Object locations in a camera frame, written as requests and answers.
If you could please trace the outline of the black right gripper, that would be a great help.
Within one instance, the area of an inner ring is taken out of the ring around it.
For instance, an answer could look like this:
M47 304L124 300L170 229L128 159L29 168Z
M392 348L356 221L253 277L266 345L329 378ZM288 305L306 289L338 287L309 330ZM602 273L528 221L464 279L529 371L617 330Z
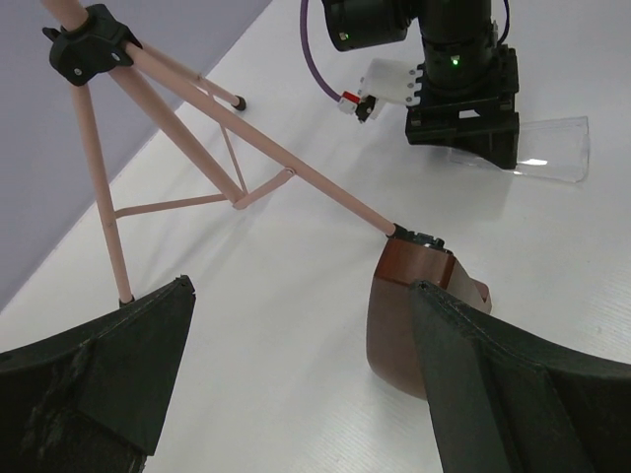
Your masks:
M454 147L499 169L515 170L521 125L516 50L499 45L488 72L469 90L442 91L430 82L426 65L423 69L421 102L407 110L408 142Z

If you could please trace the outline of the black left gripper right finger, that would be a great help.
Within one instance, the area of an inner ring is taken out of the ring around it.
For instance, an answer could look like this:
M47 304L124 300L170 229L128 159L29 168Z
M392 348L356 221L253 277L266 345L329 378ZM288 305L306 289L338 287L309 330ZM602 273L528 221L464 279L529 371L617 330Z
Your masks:
M627 472L630 367L411 285L414 343L445 472Z

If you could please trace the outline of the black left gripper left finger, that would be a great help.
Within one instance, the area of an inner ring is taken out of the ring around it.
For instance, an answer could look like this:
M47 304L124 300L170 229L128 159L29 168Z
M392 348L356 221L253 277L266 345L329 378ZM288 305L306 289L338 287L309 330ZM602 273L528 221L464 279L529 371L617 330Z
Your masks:
M181 275L1 355L4 472L141 472L156 453L195 289Z

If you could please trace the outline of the clear plastic metronome cover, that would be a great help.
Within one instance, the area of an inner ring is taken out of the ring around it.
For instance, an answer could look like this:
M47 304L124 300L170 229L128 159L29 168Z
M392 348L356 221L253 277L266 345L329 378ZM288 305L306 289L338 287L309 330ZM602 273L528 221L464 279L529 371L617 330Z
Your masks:
M452 150L451 162L567 183L579 183L589 175L591 137L587 116L526 122L521 125L517 166L500 169L471 153Z

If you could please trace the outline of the brown wooden metronome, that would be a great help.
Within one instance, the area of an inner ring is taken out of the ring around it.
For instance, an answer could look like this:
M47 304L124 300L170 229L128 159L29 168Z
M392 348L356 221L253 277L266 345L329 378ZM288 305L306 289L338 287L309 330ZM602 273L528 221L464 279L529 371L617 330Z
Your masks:
M489 313L489 288L468 275L445 242L396 226L374 272L370 290L366 356L373 373L393 388L426 398L414 344L409 288L428 281L459 300Z

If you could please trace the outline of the pink music stand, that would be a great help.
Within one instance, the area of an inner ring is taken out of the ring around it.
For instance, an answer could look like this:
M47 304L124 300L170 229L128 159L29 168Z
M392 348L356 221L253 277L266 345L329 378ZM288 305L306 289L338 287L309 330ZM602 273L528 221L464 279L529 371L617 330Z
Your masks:
M122 305L133 302L117 221L126 216L228 201L244 209L294 176L328 196L388 237L397 226L330 179L243 120L245 99L205 79L162 51L139 40L103 4L85 7L78 1L46 1L58 21L47 29L50 63L70 84L76 119L93 182L107 252ZM92 78L106 73L150 117L166 136L217 188L215 195L116 209L105 172L105 160L89 88ZM192 105L222 129L234 133L281 166L281 171L253 191L242 176L230 177L151 86L156 81Z

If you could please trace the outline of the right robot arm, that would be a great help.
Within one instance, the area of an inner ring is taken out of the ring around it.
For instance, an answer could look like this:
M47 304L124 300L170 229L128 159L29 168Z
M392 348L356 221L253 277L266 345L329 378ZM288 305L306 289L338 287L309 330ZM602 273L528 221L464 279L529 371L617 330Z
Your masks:
M326 27L341 52L400 42L417 23L424 60L409 70L413 94L405 136L500 169L517 166L518 56L499 32L488 1L325 1Z

